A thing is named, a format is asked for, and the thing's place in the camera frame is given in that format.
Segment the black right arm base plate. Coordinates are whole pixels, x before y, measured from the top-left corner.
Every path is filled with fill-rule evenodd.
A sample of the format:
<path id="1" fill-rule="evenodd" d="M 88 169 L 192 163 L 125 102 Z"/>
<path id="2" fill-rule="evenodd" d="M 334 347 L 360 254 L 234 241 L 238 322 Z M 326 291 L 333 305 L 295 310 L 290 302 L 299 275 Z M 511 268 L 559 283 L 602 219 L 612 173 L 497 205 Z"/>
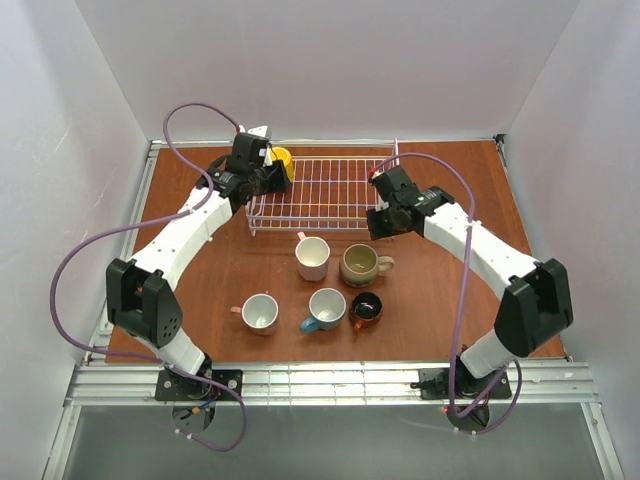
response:
<path id="1" fill-rule="evenodd" d="M 454 393 L 456 399 L 475 399 L 496 377 L 491 373 L 480 379 L 470 374 L 456 372 Z M 418 370 L 418 380 L 410 383 L 410 388 L 420 392 L 422 400 L 442 400 L 449 398 L 449 368 L 425 368 Z M 489 399 L 506 400 L 512 397 L 507 374 L 503 372 L 488 393 Z"/>

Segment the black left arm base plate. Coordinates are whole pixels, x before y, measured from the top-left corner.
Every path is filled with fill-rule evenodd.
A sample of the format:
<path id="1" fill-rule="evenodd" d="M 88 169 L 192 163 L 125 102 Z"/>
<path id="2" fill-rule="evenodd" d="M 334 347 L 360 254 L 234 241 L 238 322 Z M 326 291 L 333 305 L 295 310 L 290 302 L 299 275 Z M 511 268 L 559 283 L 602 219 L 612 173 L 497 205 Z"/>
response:
<path id="1" fill-rule="evenodd" d="M 242 370 L 214 370 L 211 373 L 211 378 L 214 381 L 232 389 L 236 394 L 242 394 Z M 174 372 L 163 369 L 159 372 L 157 378 L 154 399 L 157 401 L 206 402 L 211 399 L 218 401 L 233 401 L 234 397 L 219 387 L 188 379 Z"/>

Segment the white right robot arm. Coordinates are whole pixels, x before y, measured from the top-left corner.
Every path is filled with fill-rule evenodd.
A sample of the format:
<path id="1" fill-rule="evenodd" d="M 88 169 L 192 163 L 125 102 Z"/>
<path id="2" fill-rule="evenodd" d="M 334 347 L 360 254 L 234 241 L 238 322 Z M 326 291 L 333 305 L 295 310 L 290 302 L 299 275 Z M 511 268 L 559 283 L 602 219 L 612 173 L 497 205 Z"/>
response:
<path id="1" fill-rule="evenodd" d="M 493 291 L 500 305 L 493 327 L 456 355 L 454 392 L 483 390 L 495 372 L 525 358 L 573 323 L 567 270 L 522 253 L 468 215 L 438 187 L 376 187 L 381 204 L 367 211 L 373 240 L 415 232 L 443 247 Z"/>

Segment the yellow cup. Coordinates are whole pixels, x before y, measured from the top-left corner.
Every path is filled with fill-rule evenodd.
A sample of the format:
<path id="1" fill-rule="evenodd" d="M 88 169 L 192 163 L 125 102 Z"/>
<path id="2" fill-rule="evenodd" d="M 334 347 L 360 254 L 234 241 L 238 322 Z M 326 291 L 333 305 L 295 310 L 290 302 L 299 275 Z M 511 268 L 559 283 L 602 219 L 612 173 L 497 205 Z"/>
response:
<path id="1" fill-rule="evenodd" d="M 272 146 L 270 148 L 270 158 L 271 161 L 281 161 L 283 163 L 289 181 L 293 182 L 295 178 L 295 168 L 291 152 L 283 147 Z"/>

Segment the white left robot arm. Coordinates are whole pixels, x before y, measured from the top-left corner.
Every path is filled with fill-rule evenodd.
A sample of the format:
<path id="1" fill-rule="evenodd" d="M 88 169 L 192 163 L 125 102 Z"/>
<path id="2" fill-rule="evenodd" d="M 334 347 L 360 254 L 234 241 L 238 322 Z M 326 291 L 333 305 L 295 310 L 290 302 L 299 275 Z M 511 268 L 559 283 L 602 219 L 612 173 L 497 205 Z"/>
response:
<path id="1" fill-rule="evenodd" d="M 156 358 L 181 370 L 170 380 L 191 399 L 208 394 L 210 386 L 194 379 L 209 376 L 212 361 L 182 328 L 182 309 L 175 297 L 181 275 L 205 243 L 253 198 L 284 193 L 291 185 L 293 162 L 267 151 L 263 165 L 245 173 L 231 170 L 230 154 L 207 169 L 214 188 L 202 176 L 179 212 L 160 233 L 129 260 L 113 260 L 106 269 L 107 318 L 149 348 Z"/>

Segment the beige round ceramic mug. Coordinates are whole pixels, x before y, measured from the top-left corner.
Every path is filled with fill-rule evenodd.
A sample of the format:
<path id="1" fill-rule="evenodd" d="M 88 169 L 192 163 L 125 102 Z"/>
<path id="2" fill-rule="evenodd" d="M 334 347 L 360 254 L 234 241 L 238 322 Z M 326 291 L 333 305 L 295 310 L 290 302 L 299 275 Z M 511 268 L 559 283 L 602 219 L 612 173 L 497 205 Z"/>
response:
<path id="1" fill-rule="evenodd" d="M 348 286 L 362 288 L 371 285 L 380 273 L 391 270 L 395 260 L 390 256 L 379 256 L 366 244 L 349 246 L 340 259 L 339 275 Z"/>

